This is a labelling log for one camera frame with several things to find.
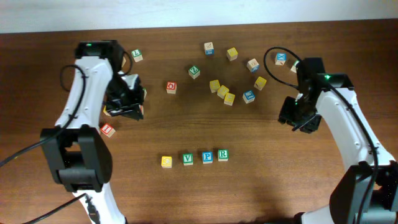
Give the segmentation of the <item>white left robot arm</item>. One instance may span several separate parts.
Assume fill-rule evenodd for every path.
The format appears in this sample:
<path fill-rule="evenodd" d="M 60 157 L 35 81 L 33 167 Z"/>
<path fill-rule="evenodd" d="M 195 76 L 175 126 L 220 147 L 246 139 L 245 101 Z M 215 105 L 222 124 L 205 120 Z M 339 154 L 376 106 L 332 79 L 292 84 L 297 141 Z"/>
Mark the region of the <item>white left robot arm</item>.
<path fill-rule="evenodd" d="M 92 223 L 127 222 L 111 190 L 112 156 L 99 127 L 102 111 L 144 117 L 146 91 L 138 75 L 122 73 L 125 53 L 117 40 L 80 42 L 67 103 L 54 128 L 40 134 L 55 183 L 81 202 Z"/>

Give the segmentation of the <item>yellow C block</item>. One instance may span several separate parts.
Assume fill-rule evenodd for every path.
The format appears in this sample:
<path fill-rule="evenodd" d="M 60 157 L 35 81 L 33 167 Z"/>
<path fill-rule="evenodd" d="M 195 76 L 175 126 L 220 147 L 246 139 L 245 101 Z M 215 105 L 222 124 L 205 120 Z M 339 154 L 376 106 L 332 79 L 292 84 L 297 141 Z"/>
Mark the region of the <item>yellow C block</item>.
<path fill-rule="evenodd" d="M 161 166 L 162 166 L 162 168 L 172 168 L 172 157 L 171 156 L 162 156 Z"/>

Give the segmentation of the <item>blue P block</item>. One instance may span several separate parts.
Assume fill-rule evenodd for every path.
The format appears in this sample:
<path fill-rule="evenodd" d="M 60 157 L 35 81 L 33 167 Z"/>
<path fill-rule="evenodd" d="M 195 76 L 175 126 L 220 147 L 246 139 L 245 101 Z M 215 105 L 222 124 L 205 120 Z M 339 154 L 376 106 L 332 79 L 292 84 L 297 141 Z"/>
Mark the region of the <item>blue P block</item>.
<path fill-rule="evenodd" d="M 204 164 L 211 164 L 213 162 L 213 153 L 210 151 L 202 152 L 202 161 Z"/>

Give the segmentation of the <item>green V block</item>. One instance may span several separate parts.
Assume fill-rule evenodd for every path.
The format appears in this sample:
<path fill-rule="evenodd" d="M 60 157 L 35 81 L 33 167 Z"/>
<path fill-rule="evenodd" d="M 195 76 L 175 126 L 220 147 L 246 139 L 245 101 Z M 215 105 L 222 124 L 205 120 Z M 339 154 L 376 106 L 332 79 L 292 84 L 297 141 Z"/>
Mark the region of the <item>green V block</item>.
<path fill-rule="evenodd" d="M 192 153 L 183 154 L 183 164 L 185 166 L 193 165 L 193 154 Z"/>

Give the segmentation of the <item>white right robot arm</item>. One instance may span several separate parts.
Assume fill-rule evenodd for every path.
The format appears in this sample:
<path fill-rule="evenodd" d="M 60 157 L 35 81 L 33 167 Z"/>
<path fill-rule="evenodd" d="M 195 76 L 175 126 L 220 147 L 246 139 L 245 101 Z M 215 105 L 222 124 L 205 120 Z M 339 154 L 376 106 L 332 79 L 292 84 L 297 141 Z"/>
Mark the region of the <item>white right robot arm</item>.
<path fill-rule="evenodd" d="M 346 74 L 326 73 L 321 58 L 297 65 L 297 97 L 288 96 L 278 121 L 304 133 L 328 125 L 345 174 L 328 205 L 294 216 L 294 223 L 397 223 L 397 161 L 364 117 Z"/>

